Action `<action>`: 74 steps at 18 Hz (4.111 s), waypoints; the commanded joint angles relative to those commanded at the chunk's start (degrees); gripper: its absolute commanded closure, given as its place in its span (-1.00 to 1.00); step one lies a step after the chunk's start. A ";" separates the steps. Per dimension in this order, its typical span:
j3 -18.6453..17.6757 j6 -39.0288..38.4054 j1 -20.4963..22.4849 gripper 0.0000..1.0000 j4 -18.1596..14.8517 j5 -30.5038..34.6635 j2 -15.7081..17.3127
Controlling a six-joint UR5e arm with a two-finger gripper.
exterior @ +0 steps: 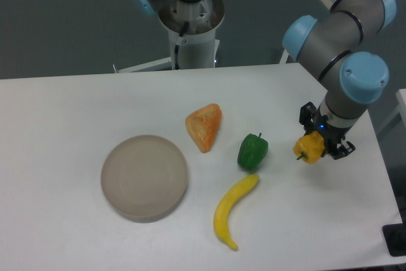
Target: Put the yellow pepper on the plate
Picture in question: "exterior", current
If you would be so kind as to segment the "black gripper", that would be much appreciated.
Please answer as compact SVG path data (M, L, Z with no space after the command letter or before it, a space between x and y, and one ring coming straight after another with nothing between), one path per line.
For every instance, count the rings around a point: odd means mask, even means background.
M334 160L338 160L355 151L354 144L343 141L353 126L353 119L322 115L317 112L317 108L312 102L308 102L300 108L299 123L303 126L306 134L316 131L324 139L322 157L329 155Z

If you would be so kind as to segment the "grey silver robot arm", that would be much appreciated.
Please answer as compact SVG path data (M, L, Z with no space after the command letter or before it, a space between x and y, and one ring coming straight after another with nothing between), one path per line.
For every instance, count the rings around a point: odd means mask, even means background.
M157 13L167 30L174 70L212 68L215 32L222 23L222 0L135 0L147 14ZM346 157L354 145L347 132L388 83L386 63L353 48L382 31L396 16L395 0L321 0L330 15L322 21L305 15L285 32L282 45L325 89L319 106L301 107L307 135L321 137L322 155Z

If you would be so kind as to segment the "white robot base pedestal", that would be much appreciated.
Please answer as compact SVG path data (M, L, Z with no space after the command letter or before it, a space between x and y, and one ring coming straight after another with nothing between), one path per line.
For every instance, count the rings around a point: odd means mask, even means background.
M176 1L159 11L159 20L168 33L172 69L215 66L216 30L224 16L223 0Z

